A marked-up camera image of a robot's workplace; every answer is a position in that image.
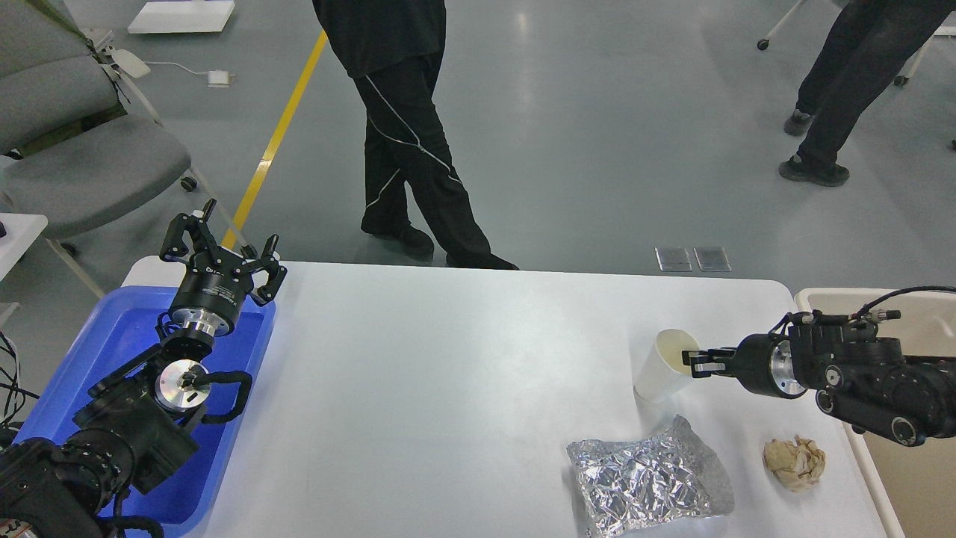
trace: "white table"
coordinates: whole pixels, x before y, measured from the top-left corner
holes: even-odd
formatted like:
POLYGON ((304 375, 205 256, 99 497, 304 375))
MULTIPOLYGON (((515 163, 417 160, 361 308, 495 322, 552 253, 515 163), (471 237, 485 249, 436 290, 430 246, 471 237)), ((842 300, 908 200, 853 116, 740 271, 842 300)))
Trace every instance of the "white table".
MULTIPOLYGON (((635 402, 631 356, 659 330, 735 346, 793 310, 779 283, 285 264, 222 488, 190 537, 577 537, 568 443, 647 437, 676 413, 719 455, 736 509, 642 538, 885 535, 841 423, 811 397, 711 378, 635 402), (827 452, 802 494, 761 462, 766 441, 794 434, 827 452)), ((124 285, 182 273, 145 258, 124 285)))
POLYGON ((0 280, 27 252, 30 245, 47 227, 47 217, 42 214, 0 213, 7 234, 0 237, 0 280))

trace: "crumpled paper ball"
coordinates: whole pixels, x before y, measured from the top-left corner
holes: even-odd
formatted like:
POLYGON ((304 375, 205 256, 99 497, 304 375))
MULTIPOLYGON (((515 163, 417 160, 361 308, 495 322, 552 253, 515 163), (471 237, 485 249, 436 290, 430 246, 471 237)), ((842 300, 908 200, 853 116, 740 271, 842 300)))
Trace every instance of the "crumpled paper ball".
POLYGON ((794 436, 791 441, 773 441, 764 445, 764 465, 787 489, 796 493, 820 482, 827 455, 816 441, 794 436))

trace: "black jacket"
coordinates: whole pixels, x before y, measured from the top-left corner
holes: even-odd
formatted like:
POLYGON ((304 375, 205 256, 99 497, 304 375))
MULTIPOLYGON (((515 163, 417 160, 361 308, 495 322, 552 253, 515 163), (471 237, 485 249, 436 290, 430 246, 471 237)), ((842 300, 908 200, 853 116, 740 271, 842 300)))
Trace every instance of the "black jacket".
POLYGON ((445 0, 313 0, 351 78, 445 47, 445 0))

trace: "white paper cup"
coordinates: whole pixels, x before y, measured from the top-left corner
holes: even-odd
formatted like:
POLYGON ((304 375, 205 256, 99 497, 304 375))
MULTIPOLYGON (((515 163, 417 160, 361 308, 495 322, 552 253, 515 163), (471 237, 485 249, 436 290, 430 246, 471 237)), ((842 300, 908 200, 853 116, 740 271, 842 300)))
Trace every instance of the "white paper cup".
POLYGON ((697 349, 697 340, 686 331, 669 328, 659 332, 647 359, 632 364, 634 393, 647 402, 661 403, 682 389, 693 378, 681 351, 697 349))

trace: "crumpled foil package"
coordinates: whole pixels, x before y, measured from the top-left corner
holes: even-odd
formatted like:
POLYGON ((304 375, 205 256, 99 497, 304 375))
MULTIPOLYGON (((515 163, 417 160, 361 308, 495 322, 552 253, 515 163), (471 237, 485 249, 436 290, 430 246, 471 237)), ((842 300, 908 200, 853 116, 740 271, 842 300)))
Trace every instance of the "crumpled foil package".
POLYGON ((680 415, 661 434, 644 440, 589 439, 567 450, 591 536, 613 538, 683 517, 733 511, 724 465, 680 415))

